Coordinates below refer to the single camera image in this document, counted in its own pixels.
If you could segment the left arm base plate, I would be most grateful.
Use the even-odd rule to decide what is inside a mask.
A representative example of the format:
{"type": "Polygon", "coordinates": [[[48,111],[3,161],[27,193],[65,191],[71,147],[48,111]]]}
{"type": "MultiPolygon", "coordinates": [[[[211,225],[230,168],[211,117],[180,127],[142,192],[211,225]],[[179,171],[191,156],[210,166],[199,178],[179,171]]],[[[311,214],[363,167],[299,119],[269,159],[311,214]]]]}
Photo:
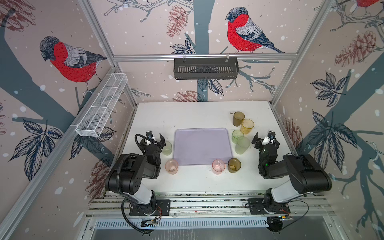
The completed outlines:
{"type": "Polygon", "coordinates": [[[170,214],[170,200],[151,201],[147,205],[133,205],[130,209],[130,217],[168,216],[170,214]]]}

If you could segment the pink textured cup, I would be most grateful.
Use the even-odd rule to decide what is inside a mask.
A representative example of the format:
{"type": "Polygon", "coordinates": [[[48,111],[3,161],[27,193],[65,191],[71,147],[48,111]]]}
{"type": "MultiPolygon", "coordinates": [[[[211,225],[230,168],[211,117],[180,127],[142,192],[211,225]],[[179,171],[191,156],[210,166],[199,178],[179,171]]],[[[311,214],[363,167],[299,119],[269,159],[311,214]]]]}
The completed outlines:
{"type": "Polygon", "coordinates": [[[176,160],[169,160],[165,164],[165,169],[169,174],[175,175],[178,172],[179,164],[176,160]]]}

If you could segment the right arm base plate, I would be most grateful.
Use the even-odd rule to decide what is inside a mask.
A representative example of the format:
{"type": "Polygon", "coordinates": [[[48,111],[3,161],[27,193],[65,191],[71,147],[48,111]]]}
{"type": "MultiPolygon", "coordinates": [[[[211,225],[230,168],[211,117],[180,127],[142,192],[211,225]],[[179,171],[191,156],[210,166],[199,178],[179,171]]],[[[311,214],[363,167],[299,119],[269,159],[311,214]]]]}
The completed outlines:
{"type": "Polygon", "coordinates": [[[291,211],[288,203],[276,203],[271,201],[267,203],[264,199],[248,199],[246,208],[250,210],[251,215],[290,215],[291,211]]]}

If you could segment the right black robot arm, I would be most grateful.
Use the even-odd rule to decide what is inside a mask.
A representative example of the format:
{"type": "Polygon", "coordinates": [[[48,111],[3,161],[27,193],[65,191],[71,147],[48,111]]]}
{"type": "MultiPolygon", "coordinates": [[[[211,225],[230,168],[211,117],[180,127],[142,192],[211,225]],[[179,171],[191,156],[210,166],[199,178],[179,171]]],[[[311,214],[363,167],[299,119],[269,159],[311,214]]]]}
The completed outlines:
{"type": "Polygon", "coordinates": [[[267,213],[275,214],[287,207],[288,202],[308,193],[332,189],[331,178],[311,155],[286,154],[281,161],[277,161],[280,142],[275,132],[268,131],[263,139],[256,134],[252,145],[259,150],[258,170],[264,179],[289,177],[280,186],[266,190],[262,206],[267,213]]]}

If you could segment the pale green textured cup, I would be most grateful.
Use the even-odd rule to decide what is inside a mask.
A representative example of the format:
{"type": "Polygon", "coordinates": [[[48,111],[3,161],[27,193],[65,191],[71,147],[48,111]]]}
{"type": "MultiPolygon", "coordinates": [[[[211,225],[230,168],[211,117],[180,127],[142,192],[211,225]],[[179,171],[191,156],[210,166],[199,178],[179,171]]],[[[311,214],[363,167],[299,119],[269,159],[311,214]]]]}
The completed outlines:
{"type": "Polygon", "coordinates": [[[239,155],[245,153],[245,151],[250,147],[251,142],[246,137],[239,137],[235,146],[235,152],[239,155]]]}

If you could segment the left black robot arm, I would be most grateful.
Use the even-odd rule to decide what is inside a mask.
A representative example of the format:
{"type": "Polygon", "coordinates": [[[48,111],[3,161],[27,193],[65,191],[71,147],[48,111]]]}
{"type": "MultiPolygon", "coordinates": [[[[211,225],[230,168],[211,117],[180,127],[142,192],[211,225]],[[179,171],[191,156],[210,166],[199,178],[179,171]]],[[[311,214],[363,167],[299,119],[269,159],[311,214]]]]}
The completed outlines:
{"type": "Polygon", "coordinates": [[[166,146],[163,135],[156,141],[151,133],[135,135],[135,143],[141,153],[120,155],[105,181],[107,191],[119,194],[131,204],[131,216],[161,213],[154,191],[142,184],[142,179],[158,178],[162,162],[160,153],[166,146]]]}

